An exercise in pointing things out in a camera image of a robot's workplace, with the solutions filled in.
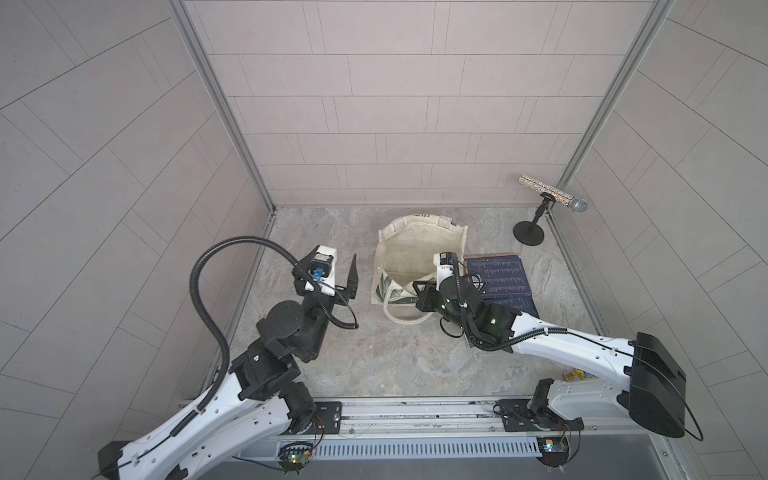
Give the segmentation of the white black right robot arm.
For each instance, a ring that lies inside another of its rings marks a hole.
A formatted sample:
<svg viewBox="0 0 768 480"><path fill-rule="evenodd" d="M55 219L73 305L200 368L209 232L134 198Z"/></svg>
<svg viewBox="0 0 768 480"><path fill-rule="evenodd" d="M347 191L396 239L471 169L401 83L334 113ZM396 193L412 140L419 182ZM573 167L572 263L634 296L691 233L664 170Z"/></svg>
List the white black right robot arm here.
<svg viewBox="0 0 768 480"><path fill-rule="evenodd" d="M533 416L629 418L659 435L686 435L687 377L657 337L609 338L554 325L484 302L465 280L419 281L415 290L418 310L459 326L469 344L482 351L542 357L596 377L584 387L540 381L528 406Z"/></svg>

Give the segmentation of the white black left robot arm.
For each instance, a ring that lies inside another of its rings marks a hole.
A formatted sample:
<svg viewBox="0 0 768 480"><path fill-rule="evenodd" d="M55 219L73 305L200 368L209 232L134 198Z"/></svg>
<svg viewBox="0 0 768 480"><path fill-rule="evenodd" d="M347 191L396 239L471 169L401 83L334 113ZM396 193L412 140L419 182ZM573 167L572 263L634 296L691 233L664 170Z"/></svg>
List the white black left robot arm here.
<svg viewBox="0 0 768 480"><path fill-rule="evenodd" d="M296 293L276 304L257 323L258 338L232 358L221 357L212 385L197 399L148 434L132 441L112 441L98 452L99 476L105 479L198 479L248 445L282 433L302 433L312 426L316 405L298 381L301 363L318 358L329 325L355 330L357 321L332 314L357 293L352 264L346 285L335 282L336 250L318 245L298 260L273 241L239 236L206 250L189 279L192 304L221 348L227 341L204 306L199 280L206 264L224 249L244 243L269 248L290 266Z"/></svg>

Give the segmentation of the glittery microphone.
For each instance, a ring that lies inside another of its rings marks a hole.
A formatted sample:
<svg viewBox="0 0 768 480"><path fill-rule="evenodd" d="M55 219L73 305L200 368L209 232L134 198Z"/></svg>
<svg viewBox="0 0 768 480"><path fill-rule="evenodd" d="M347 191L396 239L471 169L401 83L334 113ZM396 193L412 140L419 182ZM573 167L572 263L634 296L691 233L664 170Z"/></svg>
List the glittery microphone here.
<svg viewBox="0 0 768 480"><path fill-rule="evenodd" d="M556 202L566 206L574 213L583 213L588 209L588 202L585 199L574 197L573 195L570 195L554 186L534 179L529 175L522 174L518 178L518 183L537 192L540 195L548 194Z"/></svg>

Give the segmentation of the small yellow toy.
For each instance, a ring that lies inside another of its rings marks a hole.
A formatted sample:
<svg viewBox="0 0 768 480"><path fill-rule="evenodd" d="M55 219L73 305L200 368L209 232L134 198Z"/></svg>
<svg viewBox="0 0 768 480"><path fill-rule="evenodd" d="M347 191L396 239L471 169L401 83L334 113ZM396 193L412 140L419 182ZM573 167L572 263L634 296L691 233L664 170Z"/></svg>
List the small yellow toy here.
<svg viewBox="0 0 768 480"><path fill-rule="evenodd" d="M595 380L596 376L581 369L573 368L563 373L563 379L567 382Z"/></svg>

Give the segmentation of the right circuit board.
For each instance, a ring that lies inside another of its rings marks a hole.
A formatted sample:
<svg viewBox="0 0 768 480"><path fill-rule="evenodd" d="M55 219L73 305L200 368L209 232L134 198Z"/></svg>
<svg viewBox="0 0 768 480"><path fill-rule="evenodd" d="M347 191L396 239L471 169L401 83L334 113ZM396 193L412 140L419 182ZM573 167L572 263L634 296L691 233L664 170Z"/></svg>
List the right circuit board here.
<svg viewBox="0 0 768 480"><path fill-rule="evenodd" d="M537 460L546 467L559 468L570 460L570 444L563 437L538 437L537 445L540 452Z"/></svg>

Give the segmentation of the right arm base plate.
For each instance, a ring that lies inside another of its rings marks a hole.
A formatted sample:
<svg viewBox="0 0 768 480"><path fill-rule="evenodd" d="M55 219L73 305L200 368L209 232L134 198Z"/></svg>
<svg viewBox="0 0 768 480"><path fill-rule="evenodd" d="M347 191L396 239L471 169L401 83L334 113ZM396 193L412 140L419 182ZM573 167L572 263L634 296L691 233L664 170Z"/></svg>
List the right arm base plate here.
<svg viewBox="0 0 768 480"><path fill-rule="evenodd" d="M566 420L549 407L531 409L526 399L501 399L493 406L493 412L503 422L506 432L543 431L576 433L584 430L582 419Z"/></svg>

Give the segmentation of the circuit board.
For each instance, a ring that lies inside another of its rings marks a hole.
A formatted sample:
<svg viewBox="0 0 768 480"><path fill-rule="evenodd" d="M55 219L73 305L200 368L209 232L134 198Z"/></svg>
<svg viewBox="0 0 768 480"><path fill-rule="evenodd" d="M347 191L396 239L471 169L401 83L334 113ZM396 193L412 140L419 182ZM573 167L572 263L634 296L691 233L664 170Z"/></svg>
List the circuit board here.
<svg viewBox="0 0 768 480"><path fill-rule="evenodd" d="M314 445L310 442L297 441L280 447L277 462L285 473L299 474L311 461L314 455Z"/></svg>
<svg viewBox="0 0 768 480"><path fill-rule="evenodd" d="M537 460L546 467L559 468L570 460L570 444L563 437L538 437L537 445L540 452Z"/></svg>

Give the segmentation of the floral canvas tote bag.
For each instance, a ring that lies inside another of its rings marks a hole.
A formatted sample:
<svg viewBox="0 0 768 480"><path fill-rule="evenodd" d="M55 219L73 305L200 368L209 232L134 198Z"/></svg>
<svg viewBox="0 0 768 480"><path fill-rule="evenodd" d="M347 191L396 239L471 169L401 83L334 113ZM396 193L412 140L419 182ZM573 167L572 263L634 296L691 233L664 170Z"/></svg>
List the floral canvas tote bag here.
<svg viewBox="0 0 768 480"><path fill-rule="evenodd" d="M374 255L371 303L383 307L384 314L400 325L418 325L432 314L402 318L390 308L416 305L416 281L436 278L434 257L452 252L464 258L468 228L449 217L412 214L399 217L378 232Z"/></svg>

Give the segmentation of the black microphone stand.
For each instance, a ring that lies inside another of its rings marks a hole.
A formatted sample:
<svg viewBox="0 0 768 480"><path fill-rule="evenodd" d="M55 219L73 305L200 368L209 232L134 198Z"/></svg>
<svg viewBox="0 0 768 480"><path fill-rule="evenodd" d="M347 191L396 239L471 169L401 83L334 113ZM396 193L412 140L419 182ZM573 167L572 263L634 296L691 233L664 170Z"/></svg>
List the black microphone stand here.
<svg viewBox="0 0 768 480"><path fill-rule="evenodd" d="M543 243L545 232L538 224L541 217L547 212L549 206L556 202L553 195L543 192L540 194L542 201L530 221L520 221L513 227L513 235L517 241L527 246L538 246Z"/></svg>

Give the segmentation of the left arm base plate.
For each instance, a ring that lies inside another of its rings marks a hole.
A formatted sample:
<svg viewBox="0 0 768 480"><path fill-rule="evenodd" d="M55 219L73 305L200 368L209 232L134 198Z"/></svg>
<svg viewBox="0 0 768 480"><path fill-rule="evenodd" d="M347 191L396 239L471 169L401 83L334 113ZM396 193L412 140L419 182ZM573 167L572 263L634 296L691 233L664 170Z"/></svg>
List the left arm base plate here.
<svg viewBox="0 0 768 480"><path fill-rule="evenodd" d="M303 435L318 435L324 430L326 435L336 435L340 432L343 404L340 401L319 401L313 419L302 431Z"/></svg>

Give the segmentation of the white ventilation grille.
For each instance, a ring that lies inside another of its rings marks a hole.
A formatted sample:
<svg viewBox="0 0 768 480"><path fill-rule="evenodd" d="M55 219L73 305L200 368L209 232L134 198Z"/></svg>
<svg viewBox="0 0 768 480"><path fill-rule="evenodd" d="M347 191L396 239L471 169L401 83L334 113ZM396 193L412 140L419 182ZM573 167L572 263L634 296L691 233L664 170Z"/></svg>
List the white ventilation grille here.
<svg viewBox="0 0 768 480"><path fill-rule="evenodd" d="M370 438L323 440L316 461L541 458L535 437Z"/></svg>

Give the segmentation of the left circuit board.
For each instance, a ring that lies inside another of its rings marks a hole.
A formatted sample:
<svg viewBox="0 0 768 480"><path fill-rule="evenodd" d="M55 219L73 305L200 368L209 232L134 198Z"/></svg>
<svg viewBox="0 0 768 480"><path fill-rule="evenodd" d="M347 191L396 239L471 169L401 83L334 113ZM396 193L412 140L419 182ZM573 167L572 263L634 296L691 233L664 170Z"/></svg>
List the left circuit board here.
<svg viewBox="0 0 768 480"><path fill-rule="evenodd" d="M297 441L280 447L277 462L285 473L299 474L311 461L314 455L314 445L310 442Z"/></svg>

